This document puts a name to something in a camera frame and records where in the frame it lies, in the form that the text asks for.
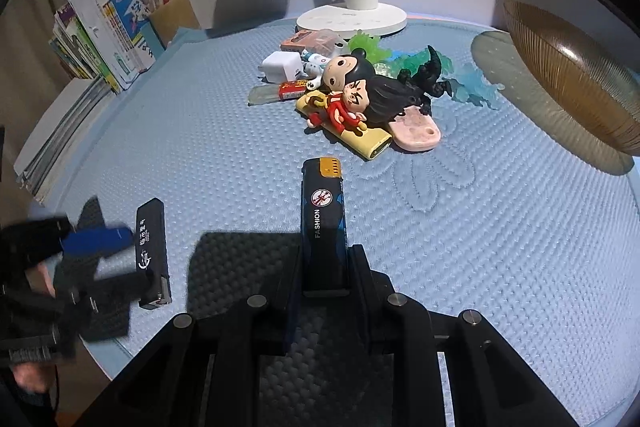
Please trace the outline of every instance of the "red outfit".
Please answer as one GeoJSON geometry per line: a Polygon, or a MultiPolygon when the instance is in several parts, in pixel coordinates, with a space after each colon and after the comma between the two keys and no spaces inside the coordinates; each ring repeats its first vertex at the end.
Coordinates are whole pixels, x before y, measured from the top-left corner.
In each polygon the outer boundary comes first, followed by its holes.
{"type": "MultiPolygon", "coordinates": [[[[338,132],[338,134],[341,134],[342,131],[344,131],[344,124],[336,118],[336,111],[338,112],[338,116],[341,116],[344,119],[344,123],[352,126],[353,128],[358,127],[360,118],[358,118],[357,116],[351,116],[347,108],[344,106],[341,92],[329,95],[326,110],[331,125],[334,126],[334,129],[338,132]]],[[[322,123],[322,118],[317,112],[313,112],[312,114],[310,114],[309,120],[316,127],[322,123]]]]}

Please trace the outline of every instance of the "figurine face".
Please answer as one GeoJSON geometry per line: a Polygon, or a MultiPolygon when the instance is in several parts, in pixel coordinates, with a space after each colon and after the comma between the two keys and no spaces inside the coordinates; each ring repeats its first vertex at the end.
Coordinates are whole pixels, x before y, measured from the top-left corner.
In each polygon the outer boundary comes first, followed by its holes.
{"type": "Polygon", "coordinates": [[[335,57],[329,60],[322,74],[322,83],[332,91],[344,89],[344,76],[358,64],[356,57],[335,57]]]}
{"type": "Polygon", "coordinates": [[[342,101],[349,112],[356,114],[361,120],[367,120],[363,114],[364,110],[369,107],[367,81],[357,80],[344,86],[342,101]]]}

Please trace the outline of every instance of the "blue book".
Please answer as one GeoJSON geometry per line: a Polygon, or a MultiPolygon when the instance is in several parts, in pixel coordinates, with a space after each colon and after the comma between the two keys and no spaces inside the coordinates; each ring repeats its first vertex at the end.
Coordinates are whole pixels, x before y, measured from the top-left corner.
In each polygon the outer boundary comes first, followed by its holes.
{"type": "Polygon", "coordinates": [[[162,6],[162,0],[110,0],[109,6],[120,32],[131,42],[142,70],[150,68],[156,61],[152,50],[161,48],[162,44],[154,32],[148,31],[149,28],[143,29],[151,24],[148,17],[162,6]]]}

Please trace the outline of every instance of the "white power adapter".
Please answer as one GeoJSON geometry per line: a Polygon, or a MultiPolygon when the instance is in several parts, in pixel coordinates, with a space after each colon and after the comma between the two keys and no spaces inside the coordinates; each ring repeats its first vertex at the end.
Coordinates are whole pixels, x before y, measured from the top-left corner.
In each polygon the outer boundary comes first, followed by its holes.
{"type": "Polygon", "coordinates": [[[272,84],[295,82],[302,76],[302,69],[302,59],[296,52],[273,52],[258,66],[258,70],[267,77],[267,82],[272,84]]]}

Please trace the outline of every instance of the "figurine head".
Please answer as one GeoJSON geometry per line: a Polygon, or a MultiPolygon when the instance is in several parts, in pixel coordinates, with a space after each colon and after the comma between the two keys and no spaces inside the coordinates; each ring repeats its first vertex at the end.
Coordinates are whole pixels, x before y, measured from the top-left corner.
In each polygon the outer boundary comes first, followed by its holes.
{"type": "Polygon", "coordinates": [[[348,111],[371,124],[388,123],[404,113],[405,107],[420,105],[414,90],[379,74],[344,86],[342,102],[348,111]]]}
{"type": "Polygon", "coordinates": [[[341,55],[329,60],[324,67],[322,84],[331,91],[342,91],[344,86],[356,80],[368,80],[376,74],[371,62],[367,60],[367,52],[358,48],[350,55],[341,55]]]}

